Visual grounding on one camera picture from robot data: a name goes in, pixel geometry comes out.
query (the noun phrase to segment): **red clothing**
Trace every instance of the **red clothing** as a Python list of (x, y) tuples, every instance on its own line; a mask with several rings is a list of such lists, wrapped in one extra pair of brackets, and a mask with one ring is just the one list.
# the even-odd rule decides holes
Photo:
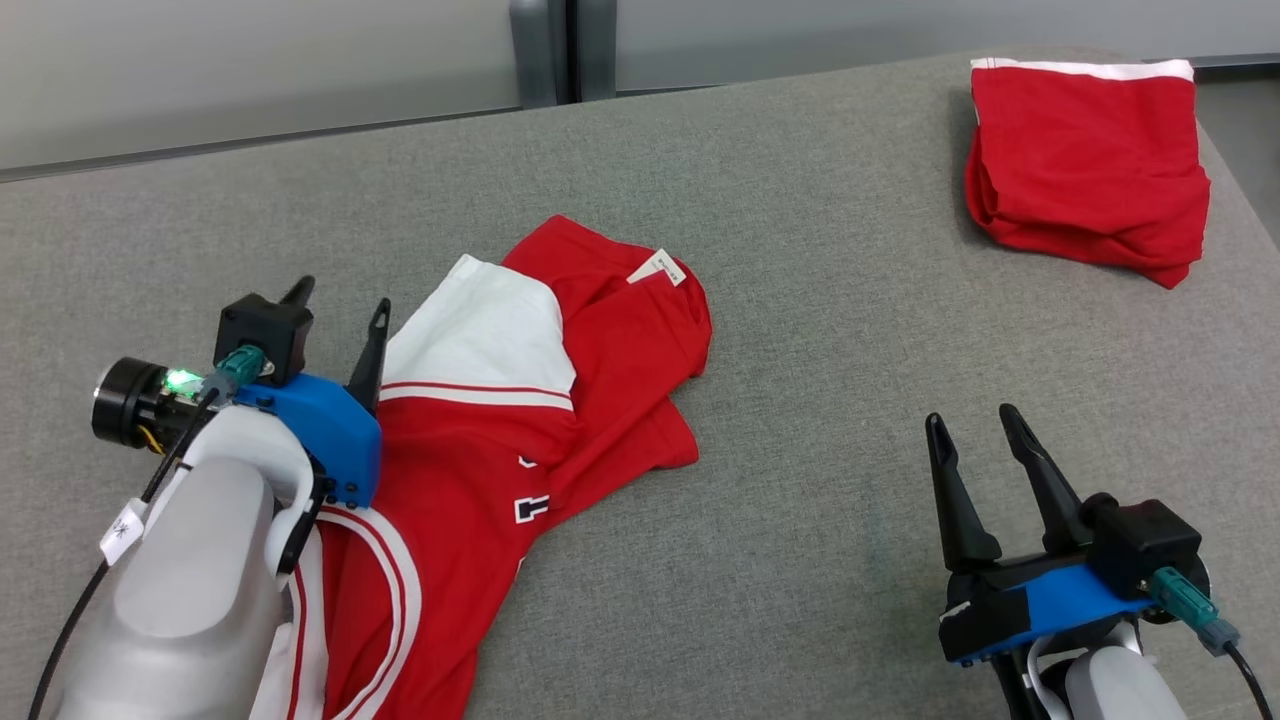
[(508, 268), (465, 256), (406, 322), (388, 343), (372, 507), (321, 512), (273, 648), (288, 667), (269, 667), (280, 687), (264, 679), (255, 720), (461, 717), (532, 542), (696, 460), (666, 396), (705, 364), (705, 297), (691, 273), (627, 283), (652, 254), (553, 218)]
[(1172, 288), (1201, 258), (1208, 178), (1190, 65), (973, 63), (973, 219), (1009, 247)]

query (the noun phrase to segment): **wall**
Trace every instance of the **wall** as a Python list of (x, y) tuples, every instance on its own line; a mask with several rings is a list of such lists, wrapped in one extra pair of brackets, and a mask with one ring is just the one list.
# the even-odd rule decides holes
[(716, 85), (1000, 45), (1137, 59), (1280, 51), (1275, 0), (618, 0), (618, 88)]
[(507, 0), (0, 0), (0, 168), (509, 108)]

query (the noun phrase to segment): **folded red shirt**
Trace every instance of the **folded red shirt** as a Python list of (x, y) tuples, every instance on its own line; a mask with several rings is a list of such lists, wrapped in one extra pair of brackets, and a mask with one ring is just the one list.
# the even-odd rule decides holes
[(996, 242), (1172, 288), (1201, 259), (1208, 178), (1185, 60), (973, 61), (969, 213)]

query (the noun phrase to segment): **white tag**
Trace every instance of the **white tag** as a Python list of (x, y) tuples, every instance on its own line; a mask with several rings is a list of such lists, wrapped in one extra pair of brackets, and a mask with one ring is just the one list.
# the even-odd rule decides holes
[(97, 547), (102, 550), (102, 555), (106, 557), (108, 565), (115, 565), (115, 561), (124, 555), (124, 551), (129, 550), (142, 537), (142, 514), (146, 510), (146, 503), (133, 497), (120, 510), (120, 514), (115, 516), (115, 521), (111, 523), (106, 534), (97, 543)]
[(671, 284), (678, 286), (685, 282), (685, 272), (681, 270), (680, 265), (671, 259), (671, 255), (667, 255), (667, 251), (660, 247), (653, 254), (653, 258), (649, 258), (645, 260), (644, 265), (640, 265), (639, 270), (631, 273), (627, 282), (634, 283), (641, 278), (648, 278), (659, 270), (667, 273), (667, 277), (671, 278)]

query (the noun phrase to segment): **gray upholstery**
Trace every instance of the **gray upholstery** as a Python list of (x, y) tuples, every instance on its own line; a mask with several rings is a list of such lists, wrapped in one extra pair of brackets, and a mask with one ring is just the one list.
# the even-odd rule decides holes
[[(499, 260), (554, 213), (701, 278), (710, 364), (676, 402), (703, 455), (534, 548), (472, 717), (1002, 716), (995, 675), (937, 644), (923, 432), (941, 411), (988, 529), (1034, 551), (1002, 401), (1082, 495), (1158, 496), (1203, 530), (1216, 597), (1280, 692), (1280, 254), (1203, 137), (1204, 260), (1175, 291), (993, 246), (961, 197), (966, 59), (0, 186), (0, 716), (26, 707), (154, 464), (91, 437), (104, 366), (204, 365), (221, 305), (310, 272), (310, 368), (343, 377), (379, 296), (403, 320), (461, 252)], [(1185, 628), (1146, 638), (1189, 716), (1254, 716)]]

